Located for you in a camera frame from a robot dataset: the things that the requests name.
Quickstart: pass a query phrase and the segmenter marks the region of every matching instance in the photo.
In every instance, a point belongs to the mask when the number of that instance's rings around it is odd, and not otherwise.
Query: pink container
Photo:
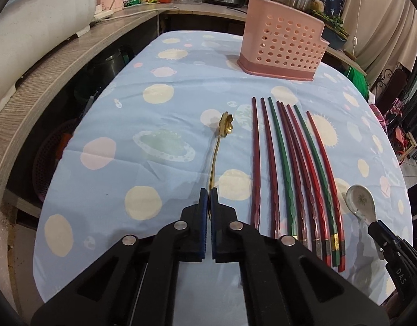
[[[246,73],[312,81],[329,43],[324,23],[270,0],[249,0],[237,61]]]

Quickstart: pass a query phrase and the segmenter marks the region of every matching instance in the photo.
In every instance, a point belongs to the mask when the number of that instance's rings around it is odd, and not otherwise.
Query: chopstick
[[[299,137],[300,144],[302,146],[302,152],[305,156],[306,163],[308,165],[308,173],[311,176],[311,182],[313,184],[314,194],[316,198],[316,205],[313,206],[314,209],[314,216],[318,217],[319,223],[320,223],[320,229],[321,229],[321,237],[323,239],[322,241],[322,257],[323,261],[326,262],[326,264],[331,267],[331,242],[330,242],[330,231],[329,226],[324,214],[324,208],[323,208],[323,198],[321,197],[320,192],[320,186],[317,179],[316,170],[314,168],[313,161],[311,159],[310,152],[308,150],[307,142],[305,141],[305,138],[303,137],[302,130],[300,129],[299,123],[297,122],[296,115],[294,114],[292,108],[290,105],[287,105],[288,112],[290,113],[290,117],[293,120],[294,127],[296,129],[296,134]]]
[[[329,159],[327,157],[326,149],[324,148],[323,142],[321,140],[320,134],[317,130],[317,126],[310,114],[310,112],[307,112],[308,119],[310,120],[311,126],[314,131],[314,135],[316,136],[318,146],[320,148],[320,153],[323,158],[324,166],[326,168],[326,175],[329,180],[329,186],[331,187],[332,192],[332,202],[335,207],[335,221],[337,223],[338,228],[338,238],[339,238],[339,244],[340,244],[340,253],[341,253],[341,261],[340,265],[338,266],[338,272],[343,272],[346,269],[346,245],[344,242],[344,229],[343,229],[343,218],[341,216],[340,211],[340,202],[338,201],[337,197],[337,187],[335,185],[334,180],[334,173],[331,169],[331,164],[329,163]]]
[[[278,177],[276,174],[275,153],[273,149],[272,133],[270,131],[269,117],[267,114],[266,103],[261,98],[261,107],[263,108],[264,125],[266,130],[266,143],[269,159],[269,174],[271,187],[271,212],[272,226],[271,234],[275,239],[281,237],[280,217],[279,217],[279,194],[278,194]]]
[[[302,155],[302,152],[300,150],[300,145],[299,145],[299,141],[297,139],[297,135],[294,132],[293,124],[291,123],[291,120],[288,117],[284,106],[282,106],[282,109],[286,114],[286,120],[287,120],[288,128],[290,130],[290,135],[291,135],[291,138],[293,140],[293,145],[294,145],[294,148],[295,148],[296,154],[297,154],[296,157],[299,160],[300,172],[302,173],[303,182],[305,183],[305,193],[306,193],[307,204],[308,204],[308,217],[310,217],[310,222],[311,222],[311,226],[312,226],[312,229],[310,231],[312,251],[314,251],[316,253],[317,257],[320,260],[323,260],[320,231],[319,231],[319,228],[318,228],[318,213],[317,213],[317,210],[316,210],[316,207],[315,207],[314,196],[313,196],[313,193],[311,191],[310,177],[309,177],[309,174],[308,174],[308,171],[307,171],[307,166],[305,164],[305,160],[303,159],[304,156]]]
[[[300,182],[299,167],[297,166],[297,157],[293,147],[292,134],[287,124],[287,112],[283,103],[276,102],[279,114],[281,115],[282,126],[284,127],[285,137],[287,140],[288,153],[293,168],[293,181],[296,191],[297,222],[299,225],[299,240],[303,245],[308,247],[307,224],[305,222],[305,208],[303,207],[302,183]]]
[[[257,100],[252,98],[252,132],[253,132],[253,158],[252,158],[252,211],[251,220],[255,229],[260,229],[261,206],[261,168],[260,168],[260,137],[258,135]]]
[[[284,191],[285,191],[285,203],[287,205],[287,226],[288,234],[295,239],[298,238],[297,224],[296,224],[296,209],[294,207],[293,188],[291,184],[290,168],[288,167],[287,152],[285,151],[284,140],[282,138],[281,128],[279,127],[278,118],[276,115],[275,107],[272,102],[272,98],[269,97],[270,110],[272,112],[273,123],[276,130],[276,138],[278,140],[279,153],[281,155],[282,172],[284,175]]]
[[[297,116],[298,116],[299,121],[300,121],[300,123],[302,125],[302,128],[303,128],[303,132],[305,132],[305,135],[306,135],[307,140],[308,140],[308,144],[311,148],[311,153],[313,155],[314,162],[315,162],[315,165],[317,167],[318,176],[319,176],[319,179],[320,179],[320,184],[321,184],[321,187],[323,189],[324,203],[325,203],[325,206],[326,206],[326,213],[327,213],[327,218],[328,218],[328,221],[329,221],[329,231],[331,233],[332,265],[333,265],[333,267],[339,266],[340,265],[340,245],[339,245],[339,242],[338,242],[338,230],[337,230],[337,225],[335,224],[334,208],[332,207],[332,204],[331,204],[331,195],[329,194],[329,189],[327,187],[327,180],[326,180],[326,177],[324,175],[323,166],[321,164],[320,157],[319,157],[317,149],[314,145],[311,134],[308,130],[308,127],[305,124],[305,121],[304,121],[304,119],[302,117],[302,114],[300,113],[299,108],[297,107],[297,105],[294,106],[294,109],[296,110]]]

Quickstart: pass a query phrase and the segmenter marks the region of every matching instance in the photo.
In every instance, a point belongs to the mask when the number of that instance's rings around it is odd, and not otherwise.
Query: white tub
[[[0,14],[0,111],[35,62],[89,26],[95,5],[96,0],[9,0]]]

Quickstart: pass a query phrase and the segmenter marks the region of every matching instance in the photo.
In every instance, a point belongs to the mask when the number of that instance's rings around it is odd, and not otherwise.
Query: brown chopstick
[[[305,184],[304,187],[305,187],[305,193],[306,193],[307,204],[308,204],[308,217],[310,218],[311,227],[312,227],[310,231],[312,251],[316,253],[319,259],[323,260],[320,230],[318,228],[318,217],[317,217],[318,214],[317,214],[317,210],[315,207],[315,199],[311,191],[310,176],[307,170],[307,166],[305,164],[305,160],[303,159],[302,152],[300,150],[299,140],[297,139],[297,135],[294,132],[294,127],[293,127],[293,124],[291,123],[289,116],[287,116],[287,124],[288,124],[288,129],[290,131],[291,138],[293,140],[293,145],[296,151],[296,158],[299,161],[299,167],[300,167],[300,172],[302,174],[302,179]]]
[[[279,239],[281,237],[280,216],[279,216],[279,194],[278,194],[278,177],[276,174],[275,153],[273,149],[272,133],[270,131],[269,117],[267,114],[266,103],[261,98],[261,107],[263,108],[264,126],[266,130],[266,143],[269,159],[269,174],[271,187],[271,212],[272,212],[272,238]]]
[[[261,206],[261,168],[260,168],[260,137],[258,135],[257,100],[252,98],[252,132],[253,132],[253,158],[252,158],[252,206],[251,220],[253,226],[260,229]]]
[[[285,137],[287,141],[288,153],[290,155],[290,162],[293,168],[293,183],[295,186],[296,193],[296,209],[297,209],[297,222],[299,224],[299,240],[302,241],[303,245],[308,247],[308,234],[307,224],[305,222],[305,209],[303,207],[303,195],[302,195],[302,183],[300,182],[299,168],[297,166],[296,153],[294,151],[292,134],[287,124],[287,112],[283,103],[276,102],[278,105],[278,111],[281,115],[282,126],[284,127]]]
[[[338,201],[337,187],[335,185],[334,173],[332,172],[331,164],[329,163],[326,149],[324,148],[320,134],[317,130],[317,126],[314,123],[314,120],[310,112],[307,112],[307,116],[308,116],[308,119],[310,120],[311,127],[313,128],[314,135],[316,136],[317,143],[320,148],[320,153],[323,158],[323,163],[326,169],[326,175],[329,181],[329,187],[331,187],[332,202],[335,207],[335,222],[337,224],[338,239],[340,242],[340,255],[341,256],[340,256],[340,265],[338,266],[338,272],[343,272],[346,269],[346,244],[344,242],[343,218],[341,216],[340,202]]]
[[[323,241],[322,241],[323,261],[325,261],[325,263],[329,267],[331,267],[332,266],[331,264],[331,240],[330,240],[331,234],[329,232],[329,225],[328,225],[328,221],[326,219],[325,212],[324,212],[323,197],[321,196],[320,184],[317,178],[316,169],[314,168],[314,163],[311,159],[311,154],[310,154],[310,151],[308,150],[307,142],[305,141],[305,138],[303,137],[303,133],[302,133],[299,123],[297,122],[296,115],[294,114],[293,109],[291,108],[290,105],[287,105],[287,109],[288,109],[288,112],[290,113],[290,117],[293,120],[294,128],[296,129],[296,133],[299,137],[299,141],[302,146],[302,152],[303,152],[303,155],[305,156],[305,160],[308,166],[308,172],[310,173],[311,182],[313,184],[314,194],[315,194],[316,203],[317,203],[317,212],[315,212],[314,214],[319,218],[320,232],[321,232],[321,237],[323,238]]]

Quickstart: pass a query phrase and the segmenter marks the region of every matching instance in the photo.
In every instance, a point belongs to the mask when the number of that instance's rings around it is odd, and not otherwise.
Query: beige curtain
[[[370,84],[386,68],[394,70],[401,64],[412,71],[417,54],[417,11],[410,0],[362,0],[361,5],[360,0],[346,0],[342,17],[350,34],[345,48],[352,52],[356,34],[355,56]]]

